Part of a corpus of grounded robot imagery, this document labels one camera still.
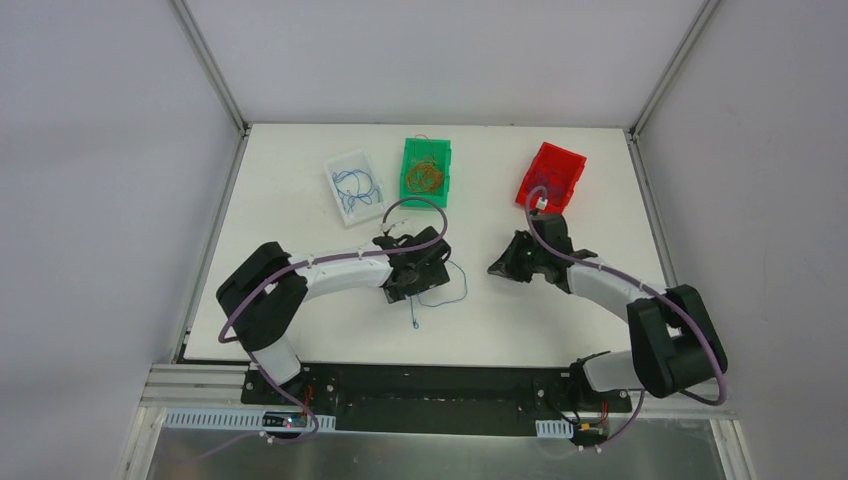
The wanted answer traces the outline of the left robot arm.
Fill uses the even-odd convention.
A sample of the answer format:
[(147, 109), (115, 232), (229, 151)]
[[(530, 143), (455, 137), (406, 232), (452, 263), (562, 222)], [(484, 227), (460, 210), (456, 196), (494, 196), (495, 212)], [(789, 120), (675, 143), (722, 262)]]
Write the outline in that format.
[(232, 331), (268, 374), (266, 389), (281, 404), (305, 390), (300, 360), (286, 332), (301, 304), (358, 288), (380, 289), (387, 303), (412, 299), (449, 282), (452, 249), (433, 227), (322, 257), (295, 256), (276, 242), (258, 247), (217, 289), (215, 298)]

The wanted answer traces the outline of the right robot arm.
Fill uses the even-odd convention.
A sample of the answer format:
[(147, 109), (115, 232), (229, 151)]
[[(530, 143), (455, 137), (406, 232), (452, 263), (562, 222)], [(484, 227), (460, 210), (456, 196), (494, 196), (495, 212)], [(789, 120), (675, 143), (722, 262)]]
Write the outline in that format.
[(595, 408), (613, 390), (642, 390), (656, 398), (688, 394), (710, 379), (727, 396), (728, 359), (697, 289), (656, 287), (609, 266), (596, 253), (574, 248), (563, 216), (532, 211), (488, 274), (516, 282), (541, 275), (561, 291), (587, 299), (623, 320), (630, 347), (573, 363), (569, 400)]

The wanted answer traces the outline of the white plastic bin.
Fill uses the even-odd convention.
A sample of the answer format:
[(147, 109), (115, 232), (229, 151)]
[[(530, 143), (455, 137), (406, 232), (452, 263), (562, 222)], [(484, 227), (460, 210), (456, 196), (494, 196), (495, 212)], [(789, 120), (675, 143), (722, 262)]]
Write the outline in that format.
[(346, 227), (381, 217), (386, 211), (383, 184), (365, 151), (355, 150), (325, 161), (324, 172)]

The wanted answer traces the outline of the red plastic bin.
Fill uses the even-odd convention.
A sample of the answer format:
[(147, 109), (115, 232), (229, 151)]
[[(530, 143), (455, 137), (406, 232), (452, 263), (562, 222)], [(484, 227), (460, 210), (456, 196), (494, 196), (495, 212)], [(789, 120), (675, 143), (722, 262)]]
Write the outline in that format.
[(587, 158), (581, 154), (543, 142), (522, 179), (515, 203), (524, 206), (530, 192), (543, 186), (548, 194), (546, 213), (562, 214), (573, 197), (586, 162)]

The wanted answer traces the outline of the green plastic bin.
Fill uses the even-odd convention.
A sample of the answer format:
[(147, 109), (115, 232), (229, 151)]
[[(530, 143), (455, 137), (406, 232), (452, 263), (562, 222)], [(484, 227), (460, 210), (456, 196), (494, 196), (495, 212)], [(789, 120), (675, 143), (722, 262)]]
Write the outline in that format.
[(451, 142), (425, 135), (408, 137), (399, 175), (399, 197), (421, 197), (446, 209), (450, 191)]

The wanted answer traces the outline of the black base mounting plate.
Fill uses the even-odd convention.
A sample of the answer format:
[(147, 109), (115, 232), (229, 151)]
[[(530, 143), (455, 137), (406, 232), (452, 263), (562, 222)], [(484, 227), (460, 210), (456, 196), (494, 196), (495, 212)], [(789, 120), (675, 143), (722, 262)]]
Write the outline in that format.
[(533, 436), (566, 413), (632, 410), (627, 393), (594, 393), (568, 367), (307, 363), (283, 389), (350, 432)]

